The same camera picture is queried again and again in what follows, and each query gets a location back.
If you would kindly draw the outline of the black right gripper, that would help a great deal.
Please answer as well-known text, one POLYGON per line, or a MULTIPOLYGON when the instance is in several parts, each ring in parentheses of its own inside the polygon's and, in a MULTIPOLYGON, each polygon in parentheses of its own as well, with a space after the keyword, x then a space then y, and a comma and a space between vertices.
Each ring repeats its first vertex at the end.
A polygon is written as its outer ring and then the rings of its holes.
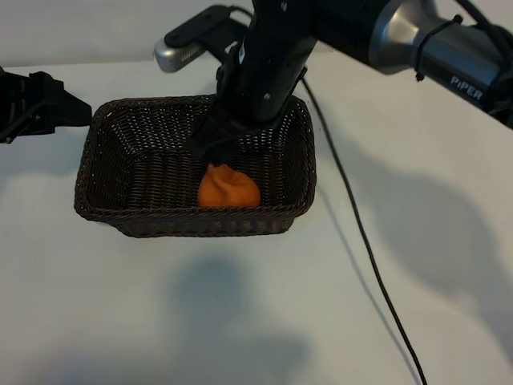
POLYGON ((210 164, 228 164, 236 140, 276 127, 312 50, 312 38, 246 36, 224 67, 211 107, 196 119, 188 150, 210 164))

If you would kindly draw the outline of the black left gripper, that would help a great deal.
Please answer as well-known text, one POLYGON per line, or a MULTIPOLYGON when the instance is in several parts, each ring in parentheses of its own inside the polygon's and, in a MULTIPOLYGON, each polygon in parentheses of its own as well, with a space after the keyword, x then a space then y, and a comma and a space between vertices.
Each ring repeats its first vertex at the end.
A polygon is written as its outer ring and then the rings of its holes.
POLYGON ((91 106, 81 99, 66 93, 46 103, 47 96, 63 90, 63 82, 44 71, 23 76, 1 68, 1 142, 51 134, 57 127, 89 126, 91 106))

